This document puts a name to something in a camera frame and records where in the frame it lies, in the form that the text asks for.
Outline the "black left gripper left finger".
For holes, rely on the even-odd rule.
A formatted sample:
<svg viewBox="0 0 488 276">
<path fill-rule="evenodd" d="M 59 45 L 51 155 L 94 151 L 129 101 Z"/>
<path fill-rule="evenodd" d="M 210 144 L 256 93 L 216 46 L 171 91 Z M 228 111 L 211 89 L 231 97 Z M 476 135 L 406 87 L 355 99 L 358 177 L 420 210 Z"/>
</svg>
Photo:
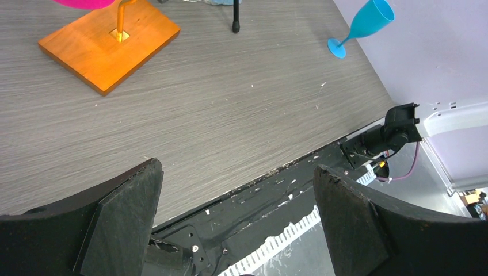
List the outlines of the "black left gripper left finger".
<svg viewBox="0 0 488 276">
<path fill-rule="evenodd" d="M 1 274 L 141 275 L 162 181 L 152 158 L 67 198 L 1 216 Z"/>
</svg>

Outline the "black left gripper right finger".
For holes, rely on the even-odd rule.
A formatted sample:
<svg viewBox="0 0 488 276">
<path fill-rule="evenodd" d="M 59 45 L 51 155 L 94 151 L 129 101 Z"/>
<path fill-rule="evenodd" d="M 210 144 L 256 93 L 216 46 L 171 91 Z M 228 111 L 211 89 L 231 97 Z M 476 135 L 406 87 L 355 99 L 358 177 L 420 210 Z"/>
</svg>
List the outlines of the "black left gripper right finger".
<svg viewBox="0 0 488 276">
<path fill-rule="evenodd" d="M 487 222 L 399 200 L 324 165 L 313 187 L 336 275 L 486 275 Z"/>
</svg>

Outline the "gold wire wine glass rack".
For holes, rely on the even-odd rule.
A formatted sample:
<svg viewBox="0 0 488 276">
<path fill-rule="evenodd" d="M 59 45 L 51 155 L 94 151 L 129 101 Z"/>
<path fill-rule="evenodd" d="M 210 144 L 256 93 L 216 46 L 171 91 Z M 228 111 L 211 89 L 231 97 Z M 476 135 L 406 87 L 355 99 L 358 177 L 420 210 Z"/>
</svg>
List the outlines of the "gold wire wine glass rack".
<svg viewBox="0 0 488 276">
<path fill-rule="evenodd" d="M 149 1 L 116 1 L 39 40 L 42 52 L 102 96 L 180 34 Z"/>
</svg>

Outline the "blue wine glass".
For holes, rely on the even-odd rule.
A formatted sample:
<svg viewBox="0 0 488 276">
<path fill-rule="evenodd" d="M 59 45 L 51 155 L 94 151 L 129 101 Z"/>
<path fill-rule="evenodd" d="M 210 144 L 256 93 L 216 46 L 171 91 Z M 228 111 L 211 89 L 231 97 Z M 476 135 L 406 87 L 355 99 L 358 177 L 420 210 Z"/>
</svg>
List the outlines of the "blue wine glass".
<svg viewBox="0 0 488 276">
<path fill-rule="evenodd" d="M 356 13 L 350 31 L 345 39 L 339 41 L 329 38 L 327 47 L 337 58 L 346 57 L 344 44 L 351 39 L 359 39 L 374 35 L 395 20 L 395 13 L 385 0 L 369 0 Z"/>
</svg>

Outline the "pink wine glass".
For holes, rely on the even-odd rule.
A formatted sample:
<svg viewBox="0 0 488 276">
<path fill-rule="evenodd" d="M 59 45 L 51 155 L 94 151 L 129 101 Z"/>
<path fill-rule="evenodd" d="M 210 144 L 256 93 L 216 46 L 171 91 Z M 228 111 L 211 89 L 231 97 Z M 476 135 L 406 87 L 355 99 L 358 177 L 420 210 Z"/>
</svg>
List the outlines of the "pink wine glass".
<svg viewBox="0 0 488 276">
<path fill-rule="evenodd" d="M 74 9 L 97 10 L 110 6 L 115 0 L 53 0 Z"/>
</svg>

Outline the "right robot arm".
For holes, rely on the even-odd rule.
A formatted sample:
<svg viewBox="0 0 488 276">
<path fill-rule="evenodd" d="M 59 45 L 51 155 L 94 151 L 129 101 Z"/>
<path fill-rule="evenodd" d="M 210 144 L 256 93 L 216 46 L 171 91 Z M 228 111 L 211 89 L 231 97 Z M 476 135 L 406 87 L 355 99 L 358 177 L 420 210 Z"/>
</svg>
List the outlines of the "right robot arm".
<svg viewBox="0 0 488 276">
<path fill-rule="evenodd" d="M 408 143 L 461 129 L 487 125 L 487 97 L 462 101 L 407 103 L 389 109 L 384 124 L 345 140 L 340 148 L 353 168 L 377 162 L 379 155 L 398 152 Z"/>
</svg>

